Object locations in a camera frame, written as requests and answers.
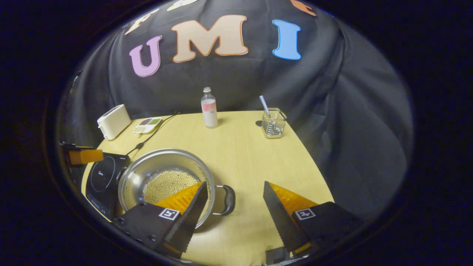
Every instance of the black cloth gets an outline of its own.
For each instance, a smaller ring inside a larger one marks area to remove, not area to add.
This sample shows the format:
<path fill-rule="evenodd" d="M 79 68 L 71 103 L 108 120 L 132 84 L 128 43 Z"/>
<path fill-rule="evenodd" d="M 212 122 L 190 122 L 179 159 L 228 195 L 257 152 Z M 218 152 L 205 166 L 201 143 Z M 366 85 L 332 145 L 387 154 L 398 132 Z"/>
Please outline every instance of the black cloth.
<path fill-rule="evenodd" d="M 96 120 L 120 104 L 138 119 L 198 113 L 206 86 L 218 111 L 262 110 L 258 96 L 264 95 L 268 106 L 286 113 L 338 205 L 362 218 L 385 206 L 407 169 L 413 125 L 408 89 L 379 50 L 322 10 L 312 6 L 313 17 L 288 0 L 198 0 L 166 11 L 171 5 L 127 35 L 133 21 L 112 32 L 78 67 L 82 73 L 66 97 L 64 140 L 98 145 L 103 136 Z M 197 20 L 210 29 L 224 15 L 247 17 L 242 24 L 247 54 L 217 55 L 215 43 L 203 56 L 192 44 L 194 59 L 172 61 L 172 26 Z M 300 60 L 272 54 L 278 47 L 274 19 L 301 27 Z M 146 42 L 158 35 L 161 65 L 153 75 L 139 77 L 129 52 L 143 45 L 142 63 L 149 65 Z"/>

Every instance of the bottle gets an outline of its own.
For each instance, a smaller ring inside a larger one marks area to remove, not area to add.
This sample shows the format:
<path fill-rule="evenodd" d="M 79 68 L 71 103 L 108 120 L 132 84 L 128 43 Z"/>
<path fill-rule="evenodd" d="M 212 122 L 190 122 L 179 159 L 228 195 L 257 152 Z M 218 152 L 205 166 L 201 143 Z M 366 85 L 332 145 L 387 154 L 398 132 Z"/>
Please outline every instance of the bottle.
<path fill-rule="evenodd" d="M 208 128 L 217 127 L 217 103 L 215 97 L 210 94 L 210 87 L 204 88 L 204 97 L 201 99 L 204 122 Z"/>

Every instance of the letter m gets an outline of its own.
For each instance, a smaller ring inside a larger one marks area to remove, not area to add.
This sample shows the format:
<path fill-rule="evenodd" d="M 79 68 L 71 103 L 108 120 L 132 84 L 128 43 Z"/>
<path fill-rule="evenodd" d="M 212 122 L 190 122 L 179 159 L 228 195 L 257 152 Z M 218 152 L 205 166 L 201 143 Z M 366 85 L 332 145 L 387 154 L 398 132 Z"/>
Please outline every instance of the letter m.
<path fill-rule="evenodd" d="M 245 20 L 246 17 L 241 15 L 221 16 L 210 30 L 195 20 L 174 25 L 171 29 L 177 33 L 177 54 L 173 57 L 173 61 L 179 63 L 195 58 L 196 53 L 191 51 L 190 42 L 203 56 L 207 56 L 217 39 L 220 39 L 220 46 L 215 49 L 218 55 L 248 53 L 248 47 L 243 45 L 241 32 L 241 25 Z"/>

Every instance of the striped handle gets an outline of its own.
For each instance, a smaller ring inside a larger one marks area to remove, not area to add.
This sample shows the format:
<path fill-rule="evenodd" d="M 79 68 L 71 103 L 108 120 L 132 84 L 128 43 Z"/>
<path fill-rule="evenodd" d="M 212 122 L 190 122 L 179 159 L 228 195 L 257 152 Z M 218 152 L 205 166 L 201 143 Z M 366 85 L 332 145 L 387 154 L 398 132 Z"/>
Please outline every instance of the striped handle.
<path fill-rule="evenodd" d="M 261 103 L 263 104 L 265 112 L 268 114 L 269 117 L 271 117 L 271 115 L 269 114 L 268 106 L 266 105 L 266 102 L 264 101 L 263 95 L 260 96 L 260 100 L 261 100 Z"/>

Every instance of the black pot handle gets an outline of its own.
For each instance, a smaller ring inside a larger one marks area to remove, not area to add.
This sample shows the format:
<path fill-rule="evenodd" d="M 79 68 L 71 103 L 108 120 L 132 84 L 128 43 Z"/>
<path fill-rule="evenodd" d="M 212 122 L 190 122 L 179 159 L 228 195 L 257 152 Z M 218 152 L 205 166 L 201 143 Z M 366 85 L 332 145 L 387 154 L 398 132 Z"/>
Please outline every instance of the black pot handle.
<path fill-rule="evenodd" d="M 212 213 L 213 215 L 227 216 L 235 209 L 235 191 L 227 186 L 215 186 L 225 189 L 225 209 L 221 213 Z"/>
<path fill-rule="evenodd" d="M 118 183 L 120 183 L 120 179 L 122 178 L 123 172 L 124 172 L 126 169 L 127 169 L 127 167 L 124 166 L 124 167 L 122 167 L 122 169 L 120 169 L 120 171 L 118 172 L 118 174 L 117 174 L 117 179 L 116 179 L 116 180 L 117 180 L 117 185 L 118 185 Z"/>

